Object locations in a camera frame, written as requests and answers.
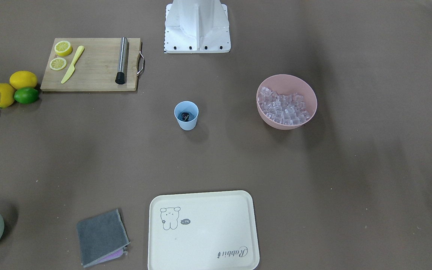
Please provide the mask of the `grey folded cloth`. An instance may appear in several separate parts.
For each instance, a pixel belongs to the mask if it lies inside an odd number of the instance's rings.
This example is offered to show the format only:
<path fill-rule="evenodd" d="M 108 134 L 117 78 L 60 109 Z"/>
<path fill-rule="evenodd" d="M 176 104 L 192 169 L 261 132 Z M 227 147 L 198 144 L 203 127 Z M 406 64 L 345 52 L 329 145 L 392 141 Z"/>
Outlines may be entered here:
<path fill-rule="evenodd" d="M 83 268 L 120 258 L 130 244 L 118 208 L 81 220 L 76 231 Z"/>

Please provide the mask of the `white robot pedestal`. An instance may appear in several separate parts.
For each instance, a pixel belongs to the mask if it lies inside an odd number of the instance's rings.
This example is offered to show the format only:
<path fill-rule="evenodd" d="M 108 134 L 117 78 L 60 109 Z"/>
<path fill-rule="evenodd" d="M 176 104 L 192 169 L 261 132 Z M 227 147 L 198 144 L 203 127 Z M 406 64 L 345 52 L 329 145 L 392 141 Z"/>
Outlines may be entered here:
<path fill-rule="evenodd" d="M 165 11 L 164 53 L 231 51 L 228 7 L 219 0 L 174 0 Z"/>

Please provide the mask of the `clear ice cubes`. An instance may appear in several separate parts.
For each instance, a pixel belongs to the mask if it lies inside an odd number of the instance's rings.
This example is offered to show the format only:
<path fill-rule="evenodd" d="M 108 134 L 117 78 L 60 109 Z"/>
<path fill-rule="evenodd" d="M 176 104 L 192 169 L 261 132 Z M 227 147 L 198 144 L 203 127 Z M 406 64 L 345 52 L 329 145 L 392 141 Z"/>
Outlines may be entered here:
<path fill-rule="evenodd" d="M 305 98 L 299 93 L 277 94 L 268 87 L 262 87 L 256 100 L 263 115 L 274 123 L 300 125 L 310 119 Z"/>

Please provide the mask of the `green lime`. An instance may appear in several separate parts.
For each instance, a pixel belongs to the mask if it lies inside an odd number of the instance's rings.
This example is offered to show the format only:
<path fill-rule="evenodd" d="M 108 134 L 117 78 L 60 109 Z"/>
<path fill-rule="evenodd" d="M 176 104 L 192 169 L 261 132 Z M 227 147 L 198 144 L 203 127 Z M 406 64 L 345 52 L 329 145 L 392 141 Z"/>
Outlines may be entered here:
<path fill-rule="evenodd" d="M 32 87 L 23 87 L 15 91 L 14 100 L 22 103 L 34 103 L 39 99 L 39 91 Z"/>

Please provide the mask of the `dark red cherries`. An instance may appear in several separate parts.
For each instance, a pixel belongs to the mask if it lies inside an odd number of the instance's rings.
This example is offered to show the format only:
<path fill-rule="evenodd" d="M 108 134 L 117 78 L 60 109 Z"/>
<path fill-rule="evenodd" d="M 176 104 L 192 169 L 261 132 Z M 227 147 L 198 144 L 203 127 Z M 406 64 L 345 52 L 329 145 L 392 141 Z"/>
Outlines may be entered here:
<path fill-rule="evenodd" d="M 180 113 L 179 119 L 182 122 L 190 122 L 194 119 L 194 116 L 192 115 L 192 113 L 184 111 Z"/>

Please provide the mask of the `cream rabbit tray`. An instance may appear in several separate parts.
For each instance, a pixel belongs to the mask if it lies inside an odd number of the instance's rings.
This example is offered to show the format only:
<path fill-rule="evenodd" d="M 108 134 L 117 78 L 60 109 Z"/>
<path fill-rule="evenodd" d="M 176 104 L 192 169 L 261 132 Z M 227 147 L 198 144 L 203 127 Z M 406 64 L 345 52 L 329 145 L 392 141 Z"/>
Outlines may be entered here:
<path fill-rule="evenodd" d="M 252 196 L 243 190 L 159 195 L 150 203 L 150 270 L 254 270 Z"/>

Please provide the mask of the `lemon slice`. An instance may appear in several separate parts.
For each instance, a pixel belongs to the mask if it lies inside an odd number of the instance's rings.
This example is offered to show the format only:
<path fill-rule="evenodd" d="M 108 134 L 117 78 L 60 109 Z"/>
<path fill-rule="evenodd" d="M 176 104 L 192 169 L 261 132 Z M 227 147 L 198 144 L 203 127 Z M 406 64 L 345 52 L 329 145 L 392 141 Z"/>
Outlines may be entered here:
<path fill-rule="evenodd" d="M 62 57 L 53 58 L 49 62 L 49 68 L 53 71 L 61 71 L 67 66 L 67 60 Z"/>

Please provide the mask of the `yellow plastic knife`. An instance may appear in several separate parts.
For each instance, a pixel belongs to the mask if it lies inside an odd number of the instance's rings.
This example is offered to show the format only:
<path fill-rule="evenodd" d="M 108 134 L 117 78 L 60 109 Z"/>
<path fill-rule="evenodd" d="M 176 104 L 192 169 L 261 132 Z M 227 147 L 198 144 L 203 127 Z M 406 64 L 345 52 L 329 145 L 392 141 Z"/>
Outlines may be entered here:
<path fill-rule="evenodd" d="M 73 75 L 74 72 L 75 72 L 75 65 L 76 65 L 77 61 L 79 60 L 79 58 L 80 58 L 80 57 L 82 56 L 82 54 L 84 53 L 84 50 L 85 50 L 85 47 L 82 46 L 82 45 L 80 45 L 80 46 L 77 48 L 77 50 L 76 50 L 76 52 L 75 52 L 75 55 L 74 55 L 74 57 L 73 57 L 73 59 L 72 59 L 70 65 L 69 65 L 69 67 L 68 67 L 68 69 L 67 69 L 67 71 L 66 71 L 64 77 L 62 78 L 62 80 L 61 80 L 61 82 L 60 82 L 61 84 L 65 84 L 65 82 L 67 82 L 67 80 L 69 80 L 69 79 L 72 77 L 72 75 Z"/>

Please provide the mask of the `bamboo cutting board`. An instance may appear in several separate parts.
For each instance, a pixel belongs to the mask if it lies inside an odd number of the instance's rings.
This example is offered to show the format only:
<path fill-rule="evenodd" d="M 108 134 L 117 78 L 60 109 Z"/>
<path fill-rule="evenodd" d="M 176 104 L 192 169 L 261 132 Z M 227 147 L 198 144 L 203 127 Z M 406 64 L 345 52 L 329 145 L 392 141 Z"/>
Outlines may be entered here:
<path fill-rule="evenodd" d="M 64 84 L 61 83 L 67 67 L 55 71 L 46 66 L 41 82 L 41 90 L 48 92 L 96 92 L 96 91 L 136 91 L 139 75 L 144 71 L 144 60 L 140 57 L 142 40 L 128 38 L 129 51 L 125 67 L 126 82 L 117 84 L 115 78 L 119 67 L 121 38 L 75 38 L 57 37 L 50 49 L 48 63 L 58 57 L 54 46 L 59 41 L 69 41 L 73 52 L 65 56 L 67 65 L 70 65 L 79 46 L 85 50 L 75 64 L 75 72 Z"/>

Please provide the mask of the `steel muddler black tip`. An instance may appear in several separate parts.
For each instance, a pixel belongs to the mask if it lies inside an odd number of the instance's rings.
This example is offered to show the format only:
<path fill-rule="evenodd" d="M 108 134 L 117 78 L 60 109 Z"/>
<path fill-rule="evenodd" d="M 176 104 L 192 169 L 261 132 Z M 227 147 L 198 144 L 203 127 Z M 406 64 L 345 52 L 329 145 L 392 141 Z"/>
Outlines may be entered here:
<path fill-rule="evenodd" d="M 116 84 L 125 84 L 127 81 L 129 47 L 130 47 L 129 40 L 126 37 L 122 37 L 120 41 L 118 70 L 115 75 Z"/>

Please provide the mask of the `yellow lemon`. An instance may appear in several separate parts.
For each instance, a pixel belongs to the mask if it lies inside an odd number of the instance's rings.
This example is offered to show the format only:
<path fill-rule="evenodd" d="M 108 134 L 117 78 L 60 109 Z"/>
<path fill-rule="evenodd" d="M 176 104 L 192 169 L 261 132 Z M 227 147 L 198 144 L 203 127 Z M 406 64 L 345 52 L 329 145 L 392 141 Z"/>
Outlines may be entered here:
<path fill-rule="evenodd" d="M 16 90 L 25 87 L 35 88 L 38 85 L 38 78 L 32 72 L 20 70 L 10 76 L 10 85 Z"/>
<path fill-rule="evenodd" d="M 8 83 L 0 83 L 0 109 L 7 108 L 14 103 L 15 89 Z"/>

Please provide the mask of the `lemon half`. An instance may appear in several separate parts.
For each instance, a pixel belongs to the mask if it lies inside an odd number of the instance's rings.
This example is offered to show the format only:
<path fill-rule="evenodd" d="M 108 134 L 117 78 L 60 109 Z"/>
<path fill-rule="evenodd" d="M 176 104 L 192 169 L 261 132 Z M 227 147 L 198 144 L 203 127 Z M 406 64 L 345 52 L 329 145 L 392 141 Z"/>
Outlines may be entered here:
<path fill-rule="evenodd" d="M 72 45 L 67 40 L 59 41 L 54 46 L 54 52 L 60 57 L 68 56 L 70 53 L 72 53 L 72 51 Z"/>

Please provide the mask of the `light blue cup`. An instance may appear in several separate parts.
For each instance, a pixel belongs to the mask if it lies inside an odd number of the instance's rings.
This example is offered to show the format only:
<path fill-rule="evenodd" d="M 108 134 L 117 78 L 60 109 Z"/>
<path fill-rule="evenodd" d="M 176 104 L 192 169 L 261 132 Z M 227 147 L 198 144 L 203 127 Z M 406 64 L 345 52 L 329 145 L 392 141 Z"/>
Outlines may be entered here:
<path fill-rule="evenodd" d="M 184 112 L 184 111 L 192 113 L 192 115 L 194 116 L 194 119 L 192 121 L 189 121 L 189 122 L 180 121 L 179 115 L 181 112 Z M 195 126 L 197 124 L 197 119 L 199 116 L 199 108 L 197 107 L 197 105 L 195 103 L 193 103 L 191 101 L 182 101 L 175 106 L 174 116 L 177 119 L 180 128 L 182 128 L 185 131 L 190 131 L 193 128 L 195 128 Z"/>

